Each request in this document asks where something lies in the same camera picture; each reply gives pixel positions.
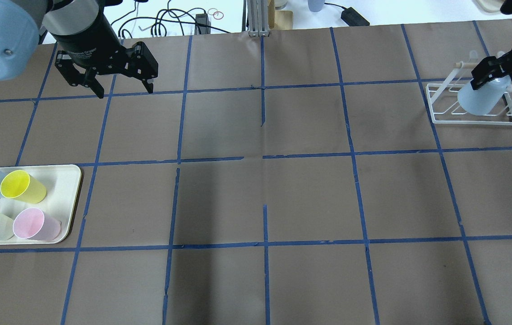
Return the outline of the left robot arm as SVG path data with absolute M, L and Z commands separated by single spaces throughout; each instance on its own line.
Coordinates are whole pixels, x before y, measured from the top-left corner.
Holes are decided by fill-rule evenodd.
M 55 67 L 71 87 L 105 94 L 99 75 L 140 80 L 153 93 L 158 63 L 144 42 L 124 47 L 105 8 L 120 0 L 0 0 L 0 81 L 16 78 L 48 32 L 60 45 Z

